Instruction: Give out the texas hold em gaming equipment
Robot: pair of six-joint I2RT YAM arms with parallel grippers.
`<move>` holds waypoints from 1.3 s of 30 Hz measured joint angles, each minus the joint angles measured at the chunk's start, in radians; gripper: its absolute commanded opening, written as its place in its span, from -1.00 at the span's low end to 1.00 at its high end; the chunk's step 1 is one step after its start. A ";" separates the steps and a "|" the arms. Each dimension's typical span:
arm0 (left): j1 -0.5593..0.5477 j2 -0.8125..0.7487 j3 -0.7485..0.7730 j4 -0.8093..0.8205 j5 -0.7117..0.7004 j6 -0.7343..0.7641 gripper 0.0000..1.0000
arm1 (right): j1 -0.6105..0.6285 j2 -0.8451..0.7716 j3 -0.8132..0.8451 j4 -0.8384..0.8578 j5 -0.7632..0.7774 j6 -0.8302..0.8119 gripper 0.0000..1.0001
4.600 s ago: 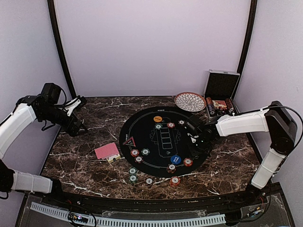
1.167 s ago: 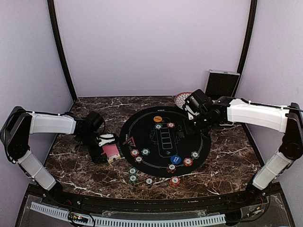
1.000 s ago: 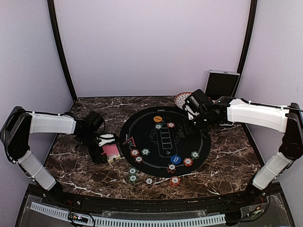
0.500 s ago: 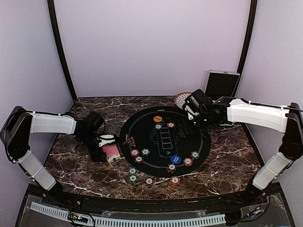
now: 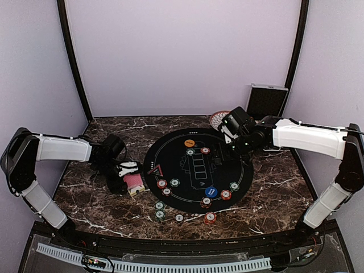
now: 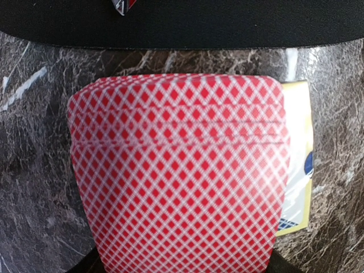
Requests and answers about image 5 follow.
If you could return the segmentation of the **red poker chip stack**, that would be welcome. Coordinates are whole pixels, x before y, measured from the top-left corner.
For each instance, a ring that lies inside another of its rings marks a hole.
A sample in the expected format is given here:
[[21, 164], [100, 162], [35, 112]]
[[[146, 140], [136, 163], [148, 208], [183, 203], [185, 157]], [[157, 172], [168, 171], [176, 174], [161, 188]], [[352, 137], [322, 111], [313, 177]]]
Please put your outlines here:
[[214, 224], [217, 220], [217, 216], [214, 212], [207, 212], [204, 215], [204, 224], [211, 225]]

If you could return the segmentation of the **red-backed playing card deck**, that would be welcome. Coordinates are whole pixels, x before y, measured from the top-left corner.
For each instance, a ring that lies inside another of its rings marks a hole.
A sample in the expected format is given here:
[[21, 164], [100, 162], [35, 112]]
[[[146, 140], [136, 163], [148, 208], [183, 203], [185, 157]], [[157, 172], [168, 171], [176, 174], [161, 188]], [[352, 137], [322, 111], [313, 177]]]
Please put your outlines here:
[[127, 184], [128, 190], [143, 186], [143, 180], [139, 173], [133, 175], [132, 174], [125, 175], [123, 177], [123, 181]]

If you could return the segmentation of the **orange black poker chip stack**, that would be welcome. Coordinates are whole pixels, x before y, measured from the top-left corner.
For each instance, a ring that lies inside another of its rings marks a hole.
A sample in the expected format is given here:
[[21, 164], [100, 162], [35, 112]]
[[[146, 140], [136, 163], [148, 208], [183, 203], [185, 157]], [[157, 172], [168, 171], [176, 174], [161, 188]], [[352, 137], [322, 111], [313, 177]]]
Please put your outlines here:
[[176, 222], [181, 223], [184, 221], [184, 216], [182, 214], [176, 214], [174, 219]]

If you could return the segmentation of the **green poker chip stack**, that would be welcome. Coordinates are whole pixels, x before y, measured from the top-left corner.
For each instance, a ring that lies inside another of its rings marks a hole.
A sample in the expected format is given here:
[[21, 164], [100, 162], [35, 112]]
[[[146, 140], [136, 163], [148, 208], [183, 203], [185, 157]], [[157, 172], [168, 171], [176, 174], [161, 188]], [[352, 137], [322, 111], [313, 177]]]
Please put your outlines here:
[[155, 219], [157, 221], [163, 221], [166, 218], [166, 212], [164, 210], [156, 210], [155, 211]]

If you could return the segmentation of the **red triangular all-in marker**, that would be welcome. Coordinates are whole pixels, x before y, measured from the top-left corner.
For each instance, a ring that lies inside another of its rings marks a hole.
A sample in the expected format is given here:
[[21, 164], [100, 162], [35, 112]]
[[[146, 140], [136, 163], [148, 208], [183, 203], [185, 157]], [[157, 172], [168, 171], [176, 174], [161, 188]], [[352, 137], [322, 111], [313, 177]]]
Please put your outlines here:
[[162, 172], [162, 168], [161, 168], [160, 164], [158, 164], [154, 168], [150, 169], [147, 172], [147, 174], [148, 175], [154, 175], [154, 176], [163, 177], [163, 172]]

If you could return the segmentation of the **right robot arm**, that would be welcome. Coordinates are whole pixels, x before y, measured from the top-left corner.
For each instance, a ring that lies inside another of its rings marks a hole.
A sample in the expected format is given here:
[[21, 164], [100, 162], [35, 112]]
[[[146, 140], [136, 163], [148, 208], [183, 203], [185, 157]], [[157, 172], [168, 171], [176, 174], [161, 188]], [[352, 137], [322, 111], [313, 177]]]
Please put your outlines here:
[[363, 132], [356, 124], [330, 127], [274, 116], [257, 122], [240, 106], [214, 113], [210, 124], [225, 138], [225, 145], [216, 151], [219, 162], [241, 159], [247, 163], [260, 147], [295, 148], [340, 160], [337, 176], [291, 233], [290, 241], [296, 247], [304, 246], [313, 229], [363, 188]]

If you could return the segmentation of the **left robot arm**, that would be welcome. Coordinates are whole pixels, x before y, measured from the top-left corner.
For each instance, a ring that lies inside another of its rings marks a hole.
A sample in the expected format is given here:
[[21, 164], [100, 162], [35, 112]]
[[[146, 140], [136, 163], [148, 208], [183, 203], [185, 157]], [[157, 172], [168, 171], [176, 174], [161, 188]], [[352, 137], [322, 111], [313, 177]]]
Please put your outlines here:
[[1, 156], [1, 169], [10, 192], [20, 196], [35, 214], [58, 230], [57, 237], [66, 247], [75, 248], [80, 244], [80, 235], [74, 231], [75, 223], [39, 184], [36, 163], [44, 160], [90, 163], [93, 170], [106, 178], [112, 193], [125, 193], [132, 190], [127, 176], [140, 174], [142, 164], [119, 161], [117, 157], [124, 151], [125, 143], [114, 134], [102, 142], [94, 142], [84, 135], [75, 138], [47, 135], [20, 127]]

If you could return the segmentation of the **orange big blind button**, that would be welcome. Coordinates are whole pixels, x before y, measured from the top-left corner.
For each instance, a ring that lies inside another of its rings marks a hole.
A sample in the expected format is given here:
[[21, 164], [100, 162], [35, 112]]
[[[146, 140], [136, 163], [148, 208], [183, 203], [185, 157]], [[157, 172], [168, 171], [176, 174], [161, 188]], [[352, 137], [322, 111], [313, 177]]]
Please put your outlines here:
[[184, 145], [186, 147], [194, 147], [195, 146], [195, 141], [192, 140], [192, 139], [187, 139], [185, 142], [184, 142]]

